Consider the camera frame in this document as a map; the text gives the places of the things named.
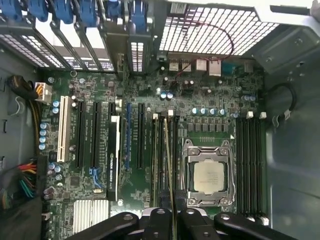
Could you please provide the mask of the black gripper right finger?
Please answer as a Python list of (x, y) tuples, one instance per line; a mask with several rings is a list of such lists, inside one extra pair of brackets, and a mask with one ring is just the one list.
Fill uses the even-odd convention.
[(182, 240), (293, 240), (292, 236), (269, 227), (268, 218), (261, 212), (230, 212), (234, 196), (199, 197), (174, 192), (178, 235)]

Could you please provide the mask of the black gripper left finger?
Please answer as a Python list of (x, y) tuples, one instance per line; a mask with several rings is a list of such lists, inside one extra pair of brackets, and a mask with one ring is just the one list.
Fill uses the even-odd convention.
[(72, 240), (171, 240), (170, 193), (158, 194), (158, 207), (146, 208), (142, 216), (121, 212), (71, 236)]

